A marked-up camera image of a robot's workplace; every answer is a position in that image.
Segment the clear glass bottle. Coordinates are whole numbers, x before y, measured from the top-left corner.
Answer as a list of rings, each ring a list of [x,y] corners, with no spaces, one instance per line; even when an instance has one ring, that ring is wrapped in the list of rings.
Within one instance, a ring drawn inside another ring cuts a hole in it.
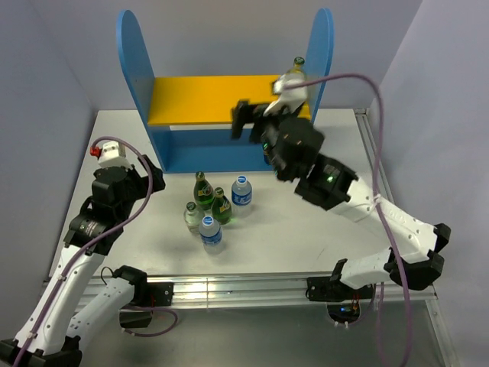
[[[303,69],[305,59],[303,57],[296,57],[293,61],[293,66],[285,74],[285,87],[284,90],[287,105],[291,111],[296,110],[299,106],[303,107],[308,97],[308,87],[300,86],[293,88],[296,84],[306,82],[306,73]]]
[[[195,202],[190,201],[186,204],[186,208],[183,213],[183,218],[186,223],[187,229],[195,235],[199,234],[199,225],[205,216],[205,212]]]

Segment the plastic water bottle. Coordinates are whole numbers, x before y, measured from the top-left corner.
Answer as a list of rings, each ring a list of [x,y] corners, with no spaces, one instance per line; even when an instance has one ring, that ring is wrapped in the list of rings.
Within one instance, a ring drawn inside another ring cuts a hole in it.
[[[240,175],[232,184],[233,213],[239,217],[246,217],[251,212],[252,185],[245,175]]]
[[[224,243],[222,241],[222,229],[220,223],[212,216],[204,216],[199,224],[199,235],[203,248],[210,255],[222,252]]]

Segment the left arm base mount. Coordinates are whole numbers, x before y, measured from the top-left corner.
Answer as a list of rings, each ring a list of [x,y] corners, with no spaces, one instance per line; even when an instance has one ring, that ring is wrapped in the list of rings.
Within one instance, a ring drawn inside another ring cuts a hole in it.
[[[173,299],[173,283],[148,283],[141,294],[134,296],[130,303],[119,311],[119,324],[130,330],[146,330],[157,318],[167,319],[167,311]]]

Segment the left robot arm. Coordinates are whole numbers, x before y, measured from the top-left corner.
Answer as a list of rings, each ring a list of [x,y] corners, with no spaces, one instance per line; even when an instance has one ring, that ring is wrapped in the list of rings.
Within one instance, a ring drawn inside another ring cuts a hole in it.
[[[134,203],[147,203],[165,188],[163,172],[145,154],[142,177],[127,159],[99,159],[92,194],[69,224],[53,276],[26,324],[1,342],[1,361],[10,366],[78,366],[91,338],[112,314],[140,305],[149,295],[147,275],[122,266],[114,279],[80,312],[76,311],[91,277],[109,254],[125,225],[134,220]]]

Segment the green glass bottle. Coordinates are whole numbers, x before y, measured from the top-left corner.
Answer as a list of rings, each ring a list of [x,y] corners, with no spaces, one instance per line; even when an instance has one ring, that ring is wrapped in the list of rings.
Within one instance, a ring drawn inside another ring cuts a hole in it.
[[[216,187],[214,190],[212,217],[221,225],[225,225],[232,218],[232,205],[221,187]]]
[[[205,174],[198,171],[195,174],[196,183],[193,188],[193,196],[196,204],[203,210],[210,210],[215,199],[214,190]]]

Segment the green glass bottle front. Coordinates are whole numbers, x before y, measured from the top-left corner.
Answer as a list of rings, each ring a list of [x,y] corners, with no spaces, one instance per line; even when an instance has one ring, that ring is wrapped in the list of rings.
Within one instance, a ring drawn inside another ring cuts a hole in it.
[[[232,205],[221,187],[216,187],[214,190],[212,217],[221,225],[225,225],[232,218]]]

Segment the plastic water bottle front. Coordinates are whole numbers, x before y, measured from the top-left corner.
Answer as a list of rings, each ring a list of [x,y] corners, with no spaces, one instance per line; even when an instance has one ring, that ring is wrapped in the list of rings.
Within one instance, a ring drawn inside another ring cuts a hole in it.
[[[210,255],[222,252],[224,243],[222,241],[222,229],[220,223],[212,216],[204,216],[199,224],[199,235],[203,248]]]

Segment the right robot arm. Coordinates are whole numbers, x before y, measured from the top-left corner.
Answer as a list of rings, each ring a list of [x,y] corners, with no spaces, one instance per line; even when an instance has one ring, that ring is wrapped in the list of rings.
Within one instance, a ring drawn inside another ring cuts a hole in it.
[[[250,124],[249,141],[262,146],[278,180],[296,180],[295,192],[305,201],[389,242],[377,254],[337,261],[329,277],[308,283],[310,300],[340,302],[386,281],[422,291],[441,276],[445,259],[440,252],[451,235],[446,224],[433,226],[412,217],[375,193],[350,167],[321,154],[324,135],[310,120],[297,113],[265,115],[264,110],[263,104],[238,102],[232,108],[232,138],[240,138]]]

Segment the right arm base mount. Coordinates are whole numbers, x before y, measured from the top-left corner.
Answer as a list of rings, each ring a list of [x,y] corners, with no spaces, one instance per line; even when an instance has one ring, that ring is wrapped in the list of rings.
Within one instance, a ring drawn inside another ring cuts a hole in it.
[[[334,327],[342,326],[348,329],[374,310],[374,284],[354,289],[340,281],[331,281],[330,278],[307,278],[305,297],[311,302],[326,303],[327,314]]]

